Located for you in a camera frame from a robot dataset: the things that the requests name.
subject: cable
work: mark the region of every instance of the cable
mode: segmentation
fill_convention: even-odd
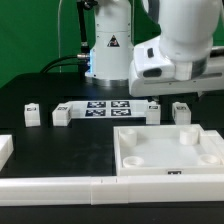
[[[132,0],[132,44],[135,45],[135,0]]]
[[[82,63],[66,63],[66,64],[52,65],[49,68],[45,69],[42,73],[47,73],[48,71],[50,71],[51,69],[56,68],[56,67],[71,66],[71,65],[82,65]]]
[[[58,57],[61,57],[61,8],[63,0],[60,0],[58,5]]]
[[[64,57],[58,58],[56,60],[53,60],[50,63],[48,63],[46,66],[44,66],[44,68],[41,69],[40,73],[44,73],[44,71],[46,69],[48,69],[49,67],[51,67],[52,65],[54,65],[58,62],[65,61],[65,60],[68,60],[68,59],[73,59],[73,58],[77,58],[77,56],[76,55],[70,55],[70,56],[64,56]]]

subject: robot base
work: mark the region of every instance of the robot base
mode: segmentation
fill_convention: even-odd
[[[97,79],[93,77],[85,77],[85,81],[98,86],[108,86],[108,87],[118,87],[118,86],[128,86],[128,80],[106,80]]]

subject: white block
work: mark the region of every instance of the white block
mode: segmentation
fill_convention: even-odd
[[[224,175],[149,175],[129,177],[129,203],[223,201]]]
[[[161,120],[161,106],[156,102],[150,102],[146,109],[146,124],[160,125]]]
[[[191,124],[191,111],[186,103],[173,103],[172,115],[176,125]]]
[[[7,162],[13,152],[13,143],[11,135],[0,135],[0,170]]]
[[[90,177],[0,179],[0,206],[90,204]]]
[[[39,104],[25,105],[24,116],[26,127],[40,126]]]
[[[53,125],[54,126],[67,126],[72,119],[71,116],[72,105],[59,104],[53,111]]]
[[[97,177],[91,181],[91,204],[128,203],[127,177]]]

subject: warning label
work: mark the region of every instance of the warning label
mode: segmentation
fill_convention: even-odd
[[[108,47],[120,47],[117,38],[113,35],[109,44],[107,45]]]

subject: black cable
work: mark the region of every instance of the black cable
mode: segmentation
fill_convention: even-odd
[[[44,73],[44,71],[46,69],[48,69],[49,67],[51,67],[52,65],[54,65],[58,62],[62,62],[62,61],[65,61],[65,60],[68,60],[68,59],[73,59],[73,58],[77,58],[77,56],[76,55],[69,55],[69,56],[64,56],[64,57],[58,58],[56,60],[53,60],[50,63],[48,63],[46,66],[44,66],[44,68],[41,69],[40,73]]]
[[[47,68],[46,70],[44,70],[42,73],[47,73],[49,72],[51,69],[53,68],[57,68],[57,67],[63,67],[63,66],[71,66],[71,65],[86,65],[85,63],[66,63],[66,64],[56,64],[56,65],[52,65],[49,68]]]

